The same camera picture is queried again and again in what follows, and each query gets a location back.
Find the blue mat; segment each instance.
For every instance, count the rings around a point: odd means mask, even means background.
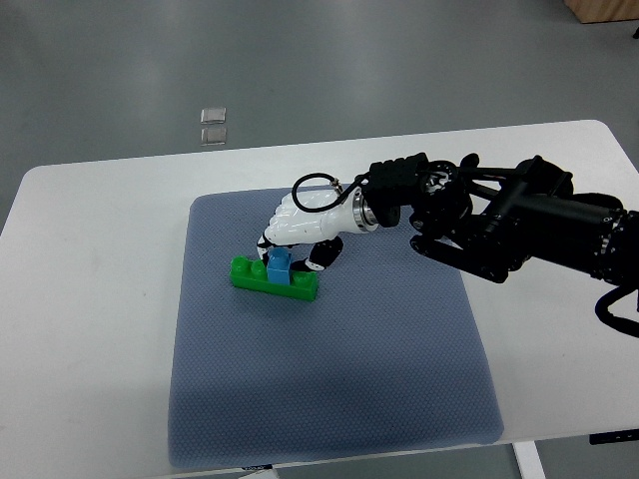
[[[191,207],[171,463],[231,468],[496,441],[501,416],[461,276],[412,251],[407,221],[342,235],[315,302],[231,286],[231,259],[256,256],[287,192]],[[308,250],[294,248],[294,259]]]

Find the white table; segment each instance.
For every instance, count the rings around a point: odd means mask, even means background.
[[[476,152],[490,167],[540,154],[574,173],[577,191],[639,210],[639,176],[594,121],[32,170],[0,237],[0,477],[170,474],[167,406],[191,202],[290,186],[311,171],[347,181],[419,151],[456,163]],[[506,284],[467,274],[464,283],[501,442],[639,426],[639,340],[593,312],[610,286],[536,259]],[[635,317],[633,301],[619,312]]]

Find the green block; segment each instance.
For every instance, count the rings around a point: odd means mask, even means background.
[[[260,259],[251,261],[245,256],[236,256],[231,261],[231,283],[235,287],[306,301],[315,300],[318,294],[316,272],[292,271],[291,284],[277,284],[269,282],[267,267]]]

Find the blue lego brick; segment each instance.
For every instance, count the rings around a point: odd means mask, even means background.
[[[291,284],[291,254],[283,247],[274,247],[269,251],[267,276],[269,282]]]

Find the concrete floor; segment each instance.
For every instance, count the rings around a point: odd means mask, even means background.
[[[228,108],[218,149],[597,119],[637,166],[638,23],[561,0],[4,0],[0,226],[33,167],[201,151],[207,106]],[[538,446],[550,479],[639,477],[636,443]],[[518,472],[498,446],[281,475]]]

